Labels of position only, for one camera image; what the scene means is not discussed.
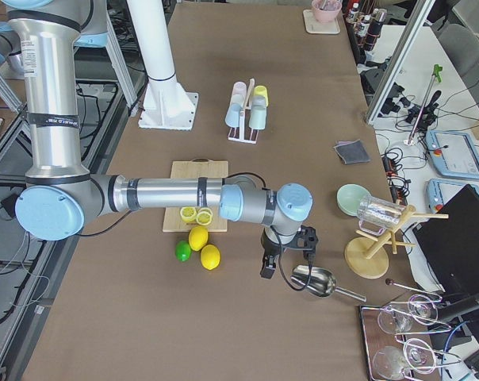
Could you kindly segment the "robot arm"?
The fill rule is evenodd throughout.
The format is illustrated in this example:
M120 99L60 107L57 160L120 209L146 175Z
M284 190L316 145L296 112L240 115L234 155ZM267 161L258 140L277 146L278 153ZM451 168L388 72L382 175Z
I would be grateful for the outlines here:
M106 3L8 1L6 8L9 25L21 41L32 143L33 164L15 204L16 218L25 231L42 240L60 241L106 214L215 206L229 221L263 226L263 278L282 269L282 254L288 249L302 252L313 263L318 239L315 229L305 224L312 196L300 184L278 190L257 187L247 172L225 178L128 179L108 172L109 157L85 166L74 49L86 42L106 44Z

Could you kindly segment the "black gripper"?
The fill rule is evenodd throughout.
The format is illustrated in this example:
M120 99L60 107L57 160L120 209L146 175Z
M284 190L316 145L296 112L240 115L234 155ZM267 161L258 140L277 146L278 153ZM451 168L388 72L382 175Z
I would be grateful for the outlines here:
M261 236L261 245L264 253L262 256L262 266L260 276L263 279L271 279L276 272L277 257L286 249L297 251L296 237L291 241L288 237L281 235L277 230L272 228L265 228Z

